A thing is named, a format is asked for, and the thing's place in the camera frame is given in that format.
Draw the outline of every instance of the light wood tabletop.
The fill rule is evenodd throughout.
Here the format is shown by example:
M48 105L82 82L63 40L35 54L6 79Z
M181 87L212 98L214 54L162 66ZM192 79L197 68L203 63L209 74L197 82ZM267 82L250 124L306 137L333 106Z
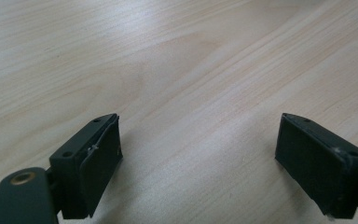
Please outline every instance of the light wood tabletop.
M120 115L61 223L330 223L274 159L283 112L358 146L358 0L0 1L0 180Z

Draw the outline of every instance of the wood grain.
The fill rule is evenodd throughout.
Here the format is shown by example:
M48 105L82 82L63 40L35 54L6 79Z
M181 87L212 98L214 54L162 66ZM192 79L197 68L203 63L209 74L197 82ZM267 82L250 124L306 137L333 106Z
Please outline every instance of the wood grain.
M358 146L358 0L0 1L0 180L112 112L124 161L62 223L329 223L274 150L282 112Z

